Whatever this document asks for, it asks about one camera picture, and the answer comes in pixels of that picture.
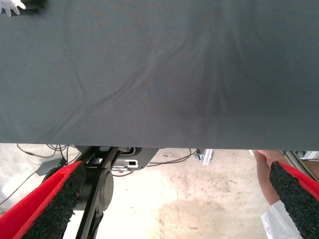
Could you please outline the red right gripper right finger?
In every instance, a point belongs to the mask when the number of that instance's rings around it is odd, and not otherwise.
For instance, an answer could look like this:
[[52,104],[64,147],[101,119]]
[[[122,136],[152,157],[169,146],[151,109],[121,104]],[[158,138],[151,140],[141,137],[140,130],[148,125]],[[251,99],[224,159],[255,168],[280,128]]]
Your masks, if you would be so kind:
[[319,183],[287,164],[274,161],[269,179],[304,239],[319,237]]

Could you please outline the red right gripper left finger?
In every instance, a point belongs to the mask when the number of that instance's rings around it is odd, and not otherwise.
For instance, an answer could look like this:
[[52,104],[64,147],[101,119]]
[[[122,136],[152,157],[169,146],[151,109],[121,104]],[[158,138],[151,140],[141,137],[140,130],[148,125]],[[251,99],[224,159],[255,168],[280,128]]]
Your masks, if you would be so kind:
[[57,170],[0,218],[2,239],[61,239],[86,179],[82,162]]

